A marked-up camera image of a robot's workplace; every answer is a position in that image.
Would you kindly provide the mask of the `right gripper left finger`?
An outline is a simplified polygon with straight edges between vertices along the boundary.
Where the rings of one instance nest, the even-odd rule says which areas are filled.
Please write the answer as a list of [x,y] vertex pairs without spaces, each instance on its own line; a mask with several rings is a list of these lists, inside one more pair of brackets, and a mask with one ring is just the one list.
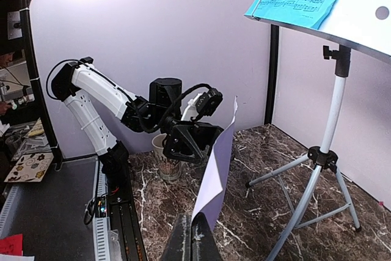
[[160,260],[191,260],[191,216],[179,214]]

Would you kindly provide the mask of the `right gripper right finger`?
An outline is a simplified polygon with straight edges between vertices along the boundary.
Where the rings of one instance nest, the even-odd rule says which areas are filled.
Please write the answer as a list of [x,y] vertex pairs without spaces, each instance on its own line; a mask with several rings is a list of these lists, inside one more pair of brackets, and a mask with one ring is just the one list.
[[208,221],[203,213],[198,213],[191,224],[191,260],[222,260],[213,237],[213,232],[211,231]]

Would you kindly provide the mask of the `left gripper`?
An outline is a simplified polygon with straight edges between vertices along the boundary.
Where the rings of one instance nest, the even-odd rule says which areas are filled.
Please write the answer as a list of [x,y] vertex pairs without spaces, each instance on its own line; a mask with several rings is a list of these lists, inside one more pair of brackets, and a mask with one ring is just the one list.
[[162,127],[166,134],[163,155],[170,160],[201,163],[203,151],[212,148],[223,128],[207,122],[191,122],[168,117]]

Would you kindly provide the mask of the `purple sheet music page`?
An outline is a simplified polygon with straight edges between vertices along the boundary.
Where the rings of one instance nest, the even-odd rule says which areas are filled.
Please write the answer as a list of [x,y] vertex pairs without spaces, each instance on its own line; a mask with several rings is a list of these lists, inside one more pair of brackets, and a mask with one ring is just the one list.
[[217,137],[212,146],[192,212],[193,221],[198,214],[203,214],[211,230],[216,225],[224,202],[237,110],[238,103],[237,100],[234,100],[232,121]]

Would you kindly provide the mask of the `grey folding music stand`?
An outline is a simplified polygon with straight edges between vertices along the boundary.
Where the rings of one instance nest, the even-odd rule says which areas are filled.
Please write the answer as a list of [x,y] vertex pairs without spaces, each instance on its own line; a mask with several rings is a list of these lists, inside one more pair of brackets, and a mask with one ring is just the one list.
[[[334,36],[390,49],[390,21],[379,31],[369,30],[379,6],[390,0],[341,0],[349,10],[339,10],[323,24]],[[242,69],[246,72],[250,126],[266,114],[270,27],[244,23]],[[326,126],[334,85],[334,66],[321,55],[323,45],[335,41],[316,33],[283,28],[279,37],[277,90],[272,122],[308,146],[318,143]],[[341,156],[341,169],[369,195],[390,207],[390,63],[353,51],[343,108],[333,149]]]

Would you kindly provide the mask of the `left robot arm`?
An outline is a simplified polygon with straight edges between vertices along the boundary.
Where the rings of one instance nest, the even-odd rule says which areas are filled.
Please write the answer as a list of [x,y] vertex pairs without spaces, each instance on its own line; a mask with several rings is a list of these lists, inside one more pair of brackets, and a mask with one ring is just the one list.
[[201,83],[182,90],[178,78],[157,78],[149,85],[149,98],[136,95],[102,74],[91,57],[66,59],[61,69],[46,80],[46,91],[71,111],[92,143],[102,172],[110,186],[126,182],[125,162],[129,153],[117,139],[93,105],[100,102],[128,129],[135,133],[165,135],[163,155],[170,160],[198,164],[203,151],[212,147],[223,129],[208,122],[223,100],[209,84]]

